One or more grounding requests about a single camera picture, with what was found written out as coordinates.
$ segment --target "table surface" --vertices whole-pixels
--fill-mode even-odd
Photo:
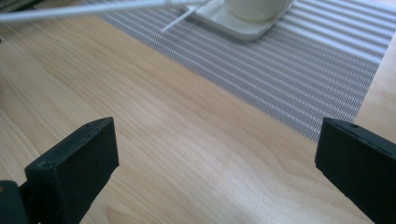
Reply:
[[[115,119],[120,167],[82,223],[371,222],[315,167],[316,143],[96,16],[0,38],[0,179],[22,184],[76,128]],[[396,36],[355,121],[392,142],[394,62]]]

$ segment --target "white saucer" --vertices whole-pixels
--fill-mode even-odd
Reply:
[[[198,8],[191,16],[209,26],[212,26],[228,35],[242,40],[255,40],[265,34],[285,13],[294,1],[285,10],[281,11],[270,21],[249,22],[236,18],[229,12],[223,0],[212,0]]]

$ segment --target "gray striped placemat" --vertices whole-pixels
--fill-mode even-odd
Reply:
[[[396,29],[392,7],[303,0],[254,42],[192,19],[160,32],[182,13],[163,8],[103,19],[314,141],[323,117],[354,120]]]

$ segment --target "white cup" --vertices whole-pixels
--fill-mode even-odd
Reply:
[[[244,21],[269,21],[292,0],[224,0],[229,11]]]

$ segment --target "wooden table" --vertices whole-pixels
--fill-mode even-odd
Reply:
[[[22,184],[76,128],[115,119],[120,167],[83,223],[371,222],[315,167],[316,143],[98,17],[0,38],[0,179]],[[356,119],[393,142],[395,62],[396,36]]]

